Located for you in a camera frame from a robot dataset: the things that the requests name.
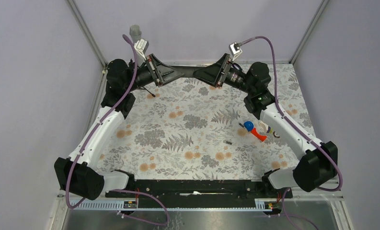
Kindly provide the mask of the black remote control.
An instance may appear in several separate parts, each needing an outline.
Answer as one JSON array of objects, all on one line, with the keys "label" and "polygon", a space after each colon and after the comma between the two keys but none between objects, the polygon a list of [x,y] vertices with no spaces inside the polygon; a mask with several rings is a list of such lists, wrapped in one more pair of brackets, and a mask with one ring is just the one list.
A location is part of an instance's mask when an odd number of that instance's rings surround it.
[{"label": "black remote control", "polygon": [[193,78],[193,73],[200,69],[205,69],[206,66],[171,66],[172,68],[182,72],[182,78]]}]

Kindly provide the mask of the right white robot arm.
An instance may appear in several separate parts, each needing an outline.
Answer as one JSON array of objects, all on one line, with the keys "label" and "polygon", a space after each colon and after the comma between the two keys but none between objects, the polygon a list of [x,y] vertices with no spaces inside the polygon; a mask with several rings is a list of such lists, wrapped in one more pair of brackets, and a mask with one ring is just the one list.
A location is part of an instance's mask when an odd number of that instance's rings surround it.
[{"label": "right white robot arm", "polygon": [[225,54],[216,63],[195,70],[193,77],[216,88],[227,84],[245,92],[243,101],[247,111],[271,127],[299,160],[294,168],[265,173],[262,193],[274,197],[286,187],[299,187],[305,192],[324,190],[322,185],[340,173],[337,146],[314,137],[280,106],[268,89],[271,76],[267,64],[255,62],[244,73],[229,59],[229,54]]}]

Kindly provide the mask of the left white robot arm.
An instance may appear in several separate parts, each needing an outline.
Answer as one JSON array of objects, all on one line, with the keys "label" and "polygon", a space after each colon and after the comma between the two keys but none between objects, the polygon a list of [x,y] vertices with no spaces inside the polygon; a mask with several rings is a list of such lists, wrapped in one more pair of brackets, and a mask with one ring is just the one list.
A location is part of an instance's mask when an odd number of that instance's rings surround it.
[{"label": "left white robot arm", "polygon": [[105,96],[94,123],[76,149],[67,158],[59,157],[54,163],[60,189],[89,200],[112,190],[124,197],[135,192],[135,184],[129,180],[128,173],[96,170],[108,141],[133,107],[136,98],[132,91],[151,83],[163,86],[185,76],[182,69],[162,63],[153,54],[141,65],[134,61],[112,60],[105,74]]}]

